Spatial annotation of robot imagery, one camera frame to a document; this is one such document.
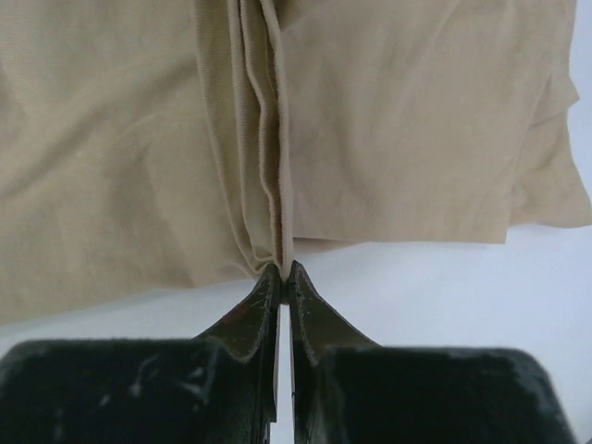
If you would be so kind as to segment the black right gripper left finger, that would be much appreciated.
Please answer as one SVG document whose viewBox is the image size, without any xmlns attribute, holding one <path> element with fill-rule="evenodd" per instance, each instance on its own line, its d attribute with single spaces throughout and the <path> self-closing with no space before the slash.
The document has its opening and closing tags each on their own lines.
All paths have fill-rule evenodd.
<svg viewBox="0 0 592 444">
<path fill-rule="evenodd" d="M 257 403 L 269 422 L 278 411 L 278 324 L 282 277 L 267 265 L 252 291 L 217 322 L 198 335 L 215 339 L 243 364 L 253 364 Z"/>
</svg>

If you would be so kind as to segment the beige t shirt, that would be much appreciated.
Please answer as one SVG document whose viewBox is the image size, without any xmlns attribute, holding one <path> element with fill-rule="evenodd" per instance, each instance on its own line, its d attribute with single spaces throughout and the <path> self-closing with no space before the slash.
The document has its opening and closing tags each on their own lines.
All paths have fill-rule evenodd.
<svg viewBox="0 0 592 444">
<path fill-rule="evenodd" d="M 573 1 L 5 1 L 1 320 L 591 204 Z"/>
</svg>

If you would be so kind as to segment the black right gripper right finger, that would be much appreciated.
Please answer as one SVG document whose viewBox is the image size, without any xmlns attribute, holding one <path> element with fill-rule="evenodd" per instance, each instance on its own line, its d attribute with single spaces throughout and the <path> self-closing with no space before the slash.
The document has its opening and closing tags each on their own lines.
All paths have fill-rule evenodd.
<svg viewBox="0 0 592 444">
<path fill-rule="evenodd" d="M 337 410 L 326 394 L 323 358 L 329 349 L 376 348 L 315 288 L 303 264 L 294 261 L 286 282 L 290 306 L 291 398 L 296 443 L 330 443 Z"/>
</svg>

